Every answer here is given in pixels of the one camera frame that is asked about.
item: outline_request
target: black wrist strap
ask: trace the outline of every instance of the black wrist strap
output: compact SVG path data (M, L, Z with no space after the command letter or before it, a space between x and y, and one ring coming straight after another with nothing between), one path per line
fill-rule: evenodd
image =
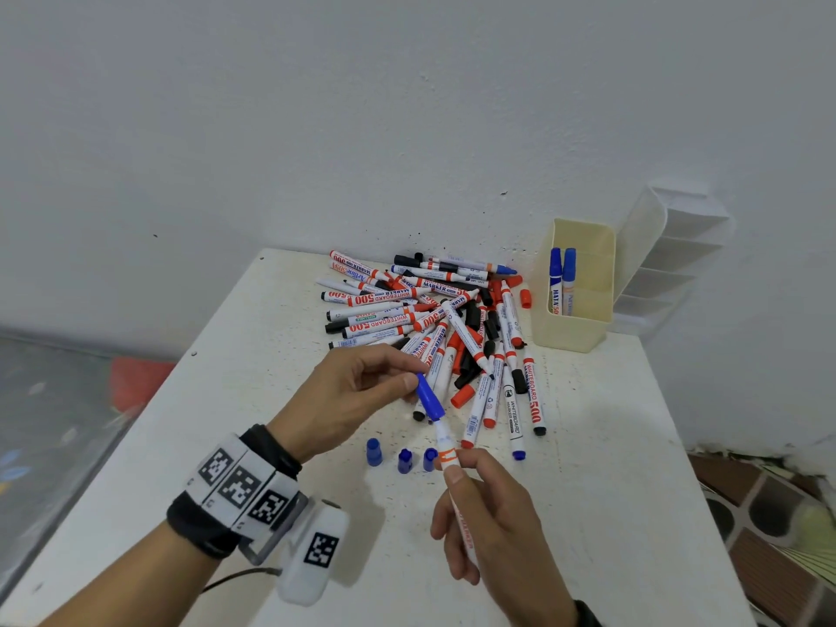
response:
M273 465L276 471L294 480L302 470L302 465L276 442L264 425L250 427L240 436L240 440ZM182 492L172 502L165 518L175 533L213 559L225 559L241 541L240 535L204 511L186 492Z
M578 610L578 627L603 627L584 601L576 600L575 609Z

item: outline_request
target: white wall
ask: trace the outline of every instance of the white wall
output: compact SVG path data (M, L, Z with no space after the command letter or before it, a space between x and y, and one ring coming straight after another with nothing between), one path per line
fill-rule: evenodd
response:
M525 263L550 216L617 224L674 175L739 220L648 346L685 441L836 474L834 20L836 0L6 0L0 325L177 355L260 246Z

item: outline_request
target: tiled floor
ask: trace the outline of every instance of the tiled floor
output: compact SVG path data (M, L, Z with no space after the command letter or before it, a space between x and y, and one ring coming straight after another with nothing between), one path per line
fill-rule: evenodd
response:
M689 457L758 625L836 626L836 524L816 481Z

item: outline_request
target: beige pen holder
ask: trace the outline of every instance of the beige pen holder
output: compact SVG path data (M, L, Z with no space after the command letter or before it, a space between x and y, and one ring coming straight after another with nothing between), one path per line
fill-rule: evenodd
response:
M573 315L552 314L549 306L549 260L552 248L563 255L578 252ZM530 282L534 343L544 347L590 352L606 338L613 320L615 232L609 226L556 218L534 264Z

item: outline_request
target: white table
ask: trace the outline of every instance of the white table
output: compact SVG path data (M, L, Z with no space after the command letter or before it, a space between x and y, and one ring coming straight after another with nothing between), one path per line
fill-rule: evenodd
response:
M0 609L0 624L43 619L161 521L225 433L284 405L328 352L324 313L333 305L314 284L336 275L328 264L276 250L255 259ZM609 334L590 354L532 351L549 433L527 436L524 462L511 458L504 426L482 430L479 445L528 487L571 592L610 625L751 625L639 339ZM430 538L442 476L420 464L408 475L395 469L402 447L423 453L434 442L410 411L382 410L300 475L305 492L351 514L334 578L314 607L283 603L272 577L253 574L201 597L185 624L506 624L483 586L450 578ZM521 413L530 431L527 400ZM454 433L465 416L452 415ZM375 468L364 454L372 435L385 454ZM217 576L246 566L236 555Z

